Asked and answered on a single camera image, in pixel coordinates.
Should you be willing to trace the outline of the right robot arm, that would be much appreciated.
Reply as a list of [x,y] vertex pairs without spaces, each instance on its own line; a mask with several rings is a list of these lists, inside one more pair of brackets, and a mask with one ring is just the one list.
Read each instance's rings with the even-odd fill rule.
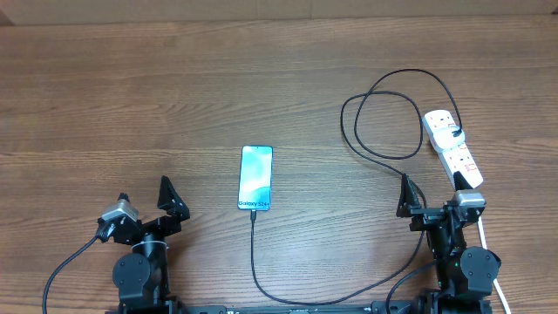
[[430,268],[436,271],[439,287],[424,289],[407,303],[403,313],[490,313],[486,297],[493,291],[501,260],[491,250],[469,247],[463,229],[480,221],[486,201],[479,190],[454,175],[456,191],[440,208],[419,202],[419,189],[407,174],[402,175],[396,216],[409,218],[411,231],[425,233],[433,261],[400,279],[390,290],[384,307],[393,309],[391,297],[402,283]]

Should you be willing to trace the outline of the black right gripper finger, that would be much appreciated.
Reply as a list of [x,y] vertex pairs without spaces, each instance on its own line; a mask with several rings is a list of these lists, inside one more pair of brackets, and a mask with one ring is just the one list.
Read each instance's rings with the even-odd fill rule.
[[469,184],[469,182],[460,171],[456,171],[453,174],[453,185],[455,191],[473,189],[473,187]]
[[403,174],[396,216],[412,217],[412,215],[421,208],[422,205],[419,200],[418,188],[407,174]]

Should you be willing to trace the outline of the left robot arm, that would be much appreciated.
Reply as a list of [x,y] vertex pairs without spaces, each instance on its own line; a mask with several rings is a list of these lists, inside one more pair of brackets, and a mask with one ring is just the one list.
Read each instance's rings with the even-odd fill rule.
[[190,218],[190,213],[165,175],[160,180],[157,208],[165,214],[143,222],[128,195],[122,193],[98,219],[97,239],[113,240],[132,250],[112,270],[112,280],[119,290],[118,313],[187,311],[186,305],[171,295],[166,238],[181,232],[181,223]]

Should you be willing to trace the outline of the blue Galaxy smartphone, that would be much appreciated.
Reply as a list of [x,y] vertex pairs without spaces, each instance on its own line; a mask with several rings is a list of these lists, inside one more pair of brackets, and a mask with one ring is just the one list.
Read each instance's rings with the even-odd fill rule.
[[267,211],[271,208],[273,147],[244,146],[239,174],[237,208]]

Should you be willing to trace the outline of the white power strip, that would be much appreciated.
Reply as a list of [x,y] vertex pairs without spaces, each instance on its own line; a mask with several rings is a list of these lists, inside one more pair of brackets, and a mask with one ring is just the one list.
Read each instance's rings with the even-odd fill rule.
[[[453,116],[447,110],[428,112],[423,116],[422,122],[433,149],[432,134],[435,130],[449,126],[458,126]],[[442,153],[437,152],[437,154],[452,185],[453,174],[456,171],[460,171],[473,188],[477,188],[483,183],[482,175],[466,145],[466,140],[454,149],[446,150]]]

